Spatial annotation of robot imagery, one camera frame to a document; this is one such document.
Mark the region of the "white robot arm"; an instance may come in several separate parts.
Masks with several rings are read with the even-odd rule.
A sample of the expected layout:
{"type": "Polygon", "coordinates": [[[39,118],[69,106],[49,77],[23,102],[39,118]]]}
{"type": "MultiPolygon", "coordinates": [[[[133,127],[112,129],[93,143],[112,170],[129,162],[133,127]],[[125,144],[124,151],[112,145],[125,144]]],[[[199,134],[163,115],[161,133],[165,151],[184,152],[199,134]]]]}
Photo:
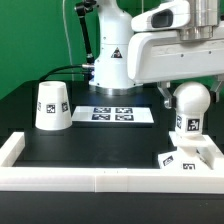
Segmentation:
{"type": "Polygon", "coordinates": [[[224,20],[219,0],[166,0],[132,17],[116,0],[97,0],[100,55],[94,62],[94,91],[125,95],[155,83],[172,108],[174,80],[214,76],[213,99],[224,89],[224,20]]]}

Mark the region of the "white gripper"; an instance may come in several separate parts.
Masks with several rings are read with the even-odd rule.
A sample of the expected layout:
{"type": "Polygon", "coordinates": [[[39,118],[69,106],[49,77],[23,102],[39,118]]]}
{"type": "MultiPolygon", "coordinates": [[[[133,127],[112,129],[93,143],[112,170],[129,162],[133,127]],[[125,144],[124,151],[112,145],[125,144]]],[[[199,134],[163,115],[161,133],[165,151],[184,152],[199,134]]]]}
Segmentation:
{"type": "Polygon", "coordinates": [[[135,34],[128,46],[127,71],[136,83],[158,82],[167,109],[175,107],[169,81],[216,75],[210,93],[217,103],[224,88],[224,28],[215,28],[212,38],[201,41],[182,41],[177,31],[135,34]]]}

